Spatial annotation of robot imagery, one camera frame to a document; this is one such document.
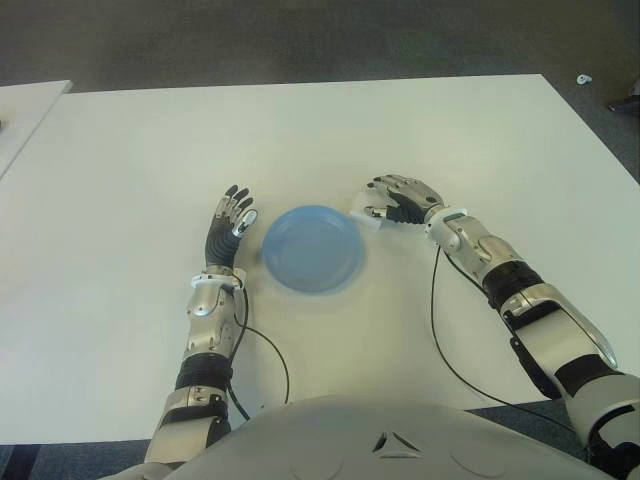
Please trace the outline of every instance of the blue plate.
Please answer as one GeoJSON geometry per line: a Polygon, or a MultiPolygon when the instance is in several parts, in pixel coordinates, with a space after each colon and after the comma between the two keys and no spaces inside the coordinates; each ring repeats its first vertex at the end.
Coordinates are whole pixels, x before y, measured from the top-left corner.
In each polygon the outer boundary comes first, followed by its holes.
{"type": "Polygon", "coordinates": [[[362,263],[358,228],[332,208],[298,207],[278,218],[262,243],[271,274],[289,288],[306,293],[333,290],[362,263]]]}

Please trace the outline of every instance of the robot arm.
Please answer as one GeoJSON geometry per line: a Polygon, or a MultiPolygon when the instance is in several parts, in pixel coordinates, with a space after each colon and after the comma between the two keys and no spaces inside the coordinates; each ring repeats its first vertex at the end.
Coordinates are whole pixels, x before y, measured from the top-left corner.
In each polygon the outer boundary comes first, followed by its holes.
{"type": "Polygon", "coordinates": [[[617,370],[598,329],[503,239],[414,179],[368,185],[397,206],[372,216],[425,224],[429,238],[482,287],[512,335],[511,347],[540,392],[562,398],[590,462],[616,478],[640,477],[640,380],[617,370]]]}
{"type": "Polygon", "coordinates": [[[203,452],[231,429],[227,388],[233,375],[236,298],[245,274],[233,268],[240,239],[257,218],[244,209],[244,189],[231,187],[213,217],[205,245],[205,270],[193,277],[187,305],[189,337],[176,380],[153,435],[146,464],[178,466],[203,452]]]}

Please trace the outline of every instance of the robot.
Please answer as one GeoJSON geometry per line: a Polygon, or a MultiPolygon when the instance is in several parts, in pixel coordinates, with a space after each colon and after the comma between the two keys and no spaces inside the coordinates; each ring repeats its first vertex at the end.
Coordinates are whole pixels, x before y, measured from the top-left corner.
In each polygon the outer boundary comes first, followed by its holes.
{"type": "Polygon", "coordinates": [[[473,414],[418,401],[308,399],[231,431],[227,400],[244,333],[242,299],[248,308],[234,257],[258,216],[246,210],[248,190],[234,186],[214,214],[206,268],[192,280],[187,346],[145,463],[107,478],[640,479],[640,379],[617,369],[598,329],[509,243],[464,208],[445,206],[421,181],[385,175],[368,187],[391,200],[367,207],[368,215],[424,224],[438,254],[485,292],[531,381],[546,397],[563,399],[588,463],[473,414]]]}

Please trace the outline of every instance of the white tabletop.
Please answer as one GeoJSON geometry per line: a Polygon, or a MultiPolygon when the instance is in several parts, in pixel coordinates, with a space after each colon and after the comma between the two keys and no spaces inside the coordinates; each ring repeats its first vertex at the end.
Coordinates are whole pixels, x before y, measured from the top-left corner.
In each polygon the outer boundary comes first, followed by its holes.
{"type": "MultiPolygon", "coordinates": [[[[334,295],[288,291],[260,260],[283,212],[348,212],[361,186],[392,172],[508,239],[640,374],[640,189],[541,76],[72,94],[0,183],[0,443],[151,435],[186,340],[189,281],[233,183],[251,187],[261,214],[236,259],[250,321],[285,355],[294,401],[357,392],[493,405],[434,349],[435,248],[420,228],[361,227],[364,269],[334,295]]],[[[486,300],[446,262],[439,271],[451,362],[505,400],[542,399],[486,300]]],[[[282,402],[262,340],[247,334],[234,370],[251,414],[282,402]]]]}
{"type": "Polygon", "coordinates": [[[58,97],[70,88],[66,80],[0,87],[0,179],[58,97]]]}

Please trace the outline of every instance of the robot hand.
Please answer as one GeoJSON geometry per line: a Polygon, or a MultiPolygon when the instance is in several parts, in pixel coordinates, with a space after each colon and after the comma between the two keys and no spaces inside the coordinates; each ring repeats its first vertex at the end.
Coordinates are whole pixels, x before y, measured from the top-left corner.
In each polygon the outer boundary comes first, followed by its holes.
{"type": "Polygon", "coordinates": [[[366,207],[372,217],[386,218],[394,222],[424,224],[425,215],[435,206],[443,206],[440,195],[420,180],[400,175],[376,177],[367,187],[376,189],[384,198],[397,206],[366,207]]]}
{"type": "Polygon", "coordinates": [[[205,244],[207,267],[233,268],[240,239],[258,218],[256,210],[245,211],[253,203],[253,198],[245,199],[248,194],[248,188],[238,191],[238,186],[234,185],[220,199],[205,244]]]}

